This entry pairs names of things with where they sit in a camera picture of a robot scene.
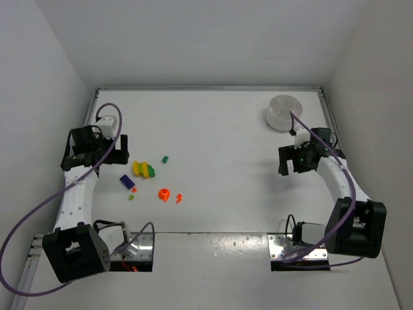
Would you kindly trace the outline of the blue lego plate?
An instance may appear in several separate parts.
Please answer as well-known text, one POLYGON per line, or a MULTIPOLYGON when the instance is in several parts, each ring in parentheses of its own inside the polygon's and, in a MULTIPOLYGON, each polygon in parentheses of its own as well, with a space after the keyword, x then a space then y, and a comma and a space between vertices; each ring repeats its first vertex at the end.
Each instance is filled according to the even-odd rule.
POLYGON ((126 174, 120 177, 119 180, 128 190, 135 187, 135 183, 126 174))

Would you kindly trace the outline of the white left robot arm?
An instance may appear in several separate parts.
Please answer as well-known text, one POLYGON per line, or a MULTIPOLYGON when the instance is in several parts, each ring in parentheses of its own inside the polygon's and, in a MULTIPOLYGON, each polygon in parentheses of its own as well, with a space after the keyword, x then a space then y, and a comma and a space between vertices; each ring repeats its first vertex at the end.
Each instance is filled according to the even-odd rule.
POLYGON ((127 241, 124 222, 105 222, 100 229, 92 221, 92 198, 99 177, 96 163, 128 162, 127 136, 120 136, 119 150, 112 145, 118 137, 116 127, 115 117, 104 116, 68 135, 61 168, 70 189, 63 194, 53 232, 42 242, 62 284, 109 271, 111 254, 127 241))

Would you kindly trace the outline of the yellow green lego stack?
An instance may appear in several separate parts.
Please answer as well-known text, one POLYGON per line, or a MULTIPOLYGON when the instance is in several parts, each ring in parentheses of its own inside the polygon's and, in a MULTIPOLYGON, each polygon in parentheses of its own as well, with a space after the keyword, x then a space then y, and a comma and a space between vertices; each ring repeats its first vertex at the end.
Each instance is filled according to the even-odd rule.
POLYGON ((156 176, 154 168, 147 162, 134 161, 132 164, 132 172, 136 177, 144 179, 154 178, 156 176))

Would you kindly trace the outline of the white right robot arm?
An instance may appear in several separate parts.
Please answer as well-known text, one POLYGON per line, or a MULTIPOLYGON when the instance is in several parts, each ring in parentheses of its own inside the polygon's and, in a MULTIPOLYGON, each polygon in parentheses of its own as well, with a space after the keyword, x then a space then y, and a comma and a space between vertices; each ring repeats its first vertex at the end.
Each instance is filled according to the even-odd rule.
POLYGON ((381 249, 387 209, 363 192, 347 168, 346 156, 329 138, 328 128, 291 130, 294 144, 280 147, 278 172, 288 175, 288 162, 300 174, 315 171, 333 199, 332 214, 321 239, 330 254, 376 258, 381 249))

